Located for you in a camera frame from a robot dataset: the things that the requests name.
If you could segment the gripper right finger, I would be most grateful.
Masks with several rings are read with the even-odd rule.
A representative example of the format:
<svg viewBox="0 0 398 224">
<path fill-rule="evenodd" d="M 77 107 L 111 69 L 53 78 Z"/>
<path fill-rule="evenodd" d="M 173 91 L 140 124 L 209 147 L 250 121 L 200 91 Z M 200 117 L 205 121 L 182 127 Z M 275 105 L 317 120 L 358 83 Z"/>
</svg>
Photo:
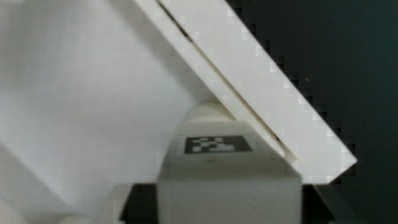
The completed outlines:
<svg viewBox="0 0 398 224">
<path fill-rule="evenodd" d="M 300 224 L 367 224 L 358 219 L 332 185 L 301 186 Z"/>
</svg>

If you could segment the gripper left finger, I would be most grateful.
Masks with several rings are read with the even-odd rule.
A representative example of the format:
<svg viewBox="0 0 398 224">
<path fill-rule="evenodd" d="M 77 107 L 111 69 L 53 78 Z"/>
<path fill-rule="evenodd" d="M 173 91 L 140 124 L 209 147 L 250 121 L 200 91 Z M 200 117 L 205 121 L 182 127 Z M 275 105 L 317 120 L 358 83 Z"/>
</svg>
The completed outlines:
<svg viewBox="0 0 398 224">
<path fill-rule="evenodd" d="M 93 224 L 157 224 L 156 184 L 118 184 Z"/>
</svg>

